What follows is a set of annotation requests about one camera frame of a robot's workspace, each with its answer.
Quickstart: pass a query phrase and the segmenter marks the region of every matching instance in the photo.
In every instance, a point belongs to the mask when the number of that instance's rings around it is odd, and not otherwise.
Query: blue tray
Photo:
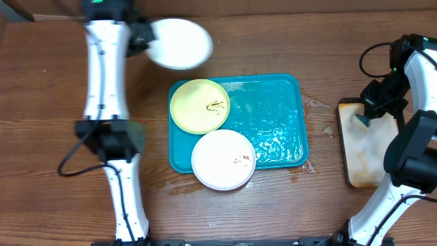
[[[309,156],[307,131],[297,80],[288,74],[210,78],[229,94],[231,111],[221,129],[243,134],[252,143],[256,169],[298,167]],[[185,82],[170,88],[170,100]],[[186,133],[171,119],[169,160],[174,170],[191,174],[191,153],[203,135]]]

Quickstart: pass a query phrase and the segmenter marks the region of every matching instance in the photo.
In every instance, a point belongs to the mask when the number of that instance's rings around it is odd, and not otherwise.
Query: white plate
[[[244,185],[251,178],[256,165],[255,150],[240,133],[212,131],[196,143],[191,165],[204,185],[229,191]]]
[[[167,18],[151,24],[156,40],[145,50],[160,66],[175,70],[195,68],[212,53],[210,34],[189,20]]]

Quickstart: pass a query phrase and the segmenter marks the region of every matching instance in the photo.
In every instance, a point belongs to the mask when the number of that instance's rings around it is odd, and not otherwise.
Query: yellow plate
[[[182,130],[206,134],[218,129],[229,115],[226,91],[208,79],[195,79],[181,85],[171,97],[170,114]]]

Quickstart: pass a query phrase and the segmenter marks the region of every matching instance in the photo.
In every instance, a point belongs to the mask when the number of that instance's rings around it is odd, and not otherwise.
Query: wooden table
[[[143,204],[154,238],[190,241],[298,238],[329,235],[355,215],[373,189],[347,187],[335,107],[371,81],[358,69],[372,44],[404,33],[437,36],[437,12],[297,14],[193,19],[214,40],[200,68],[175,72],[143,55],[127,61],[132,119],[147,125],[141,163]],[[388,71],[388,49],[365,60],[368,71]],[[169,165],[168,91],[179,79],[284,72],[303,96],[315,173],[256,171],[243,189],[218,193]],[[87,47],[76,23],[9,24],[0,48],[0,244],[88,245],[111,241],[115,220],[109,186],[99,170],[76,178],[56,174],[76,143],[74,121],[87,95]],[[322,134],[334,128],[332,138]],[[68,163],[97,163],[81,148]],[[433,245],[437,207],[417,202],[389,232],[398,245]]]

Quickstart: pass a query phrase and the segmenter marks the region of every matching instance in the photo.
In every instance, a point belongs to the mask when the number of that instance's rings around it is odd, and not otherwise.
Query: wooden tabletop
[[[374,189],[346,185],[335,107],[371,81],[358,69],[372,44],[406,33],[437,37],[437,12],[297,14],[193,19],[214,40],[211,58],[184,72],[127,60],[131,118],[147,125],[141,162],[143,204],[152,236],[190,241],[329,235],[355,215]],[[388,49],[365,59],[389,69]],[[216,192],[169,165],[168,91],[180,79],[288,73],[305,103],[309,162],[303,169],[256,171],[243,189]],[[9,24],[0,48],[0,244],[88,245],[115,235],[102,170],[62,178],[56,168],[76,143],[74,121],[87,95],[87,47],[77,23]],[[322,133],[327,126],[333,136]],[[95,165],[81,148],[69,171]],[[437,206],[419,201],[389,232],[397,245],[433,245]]]

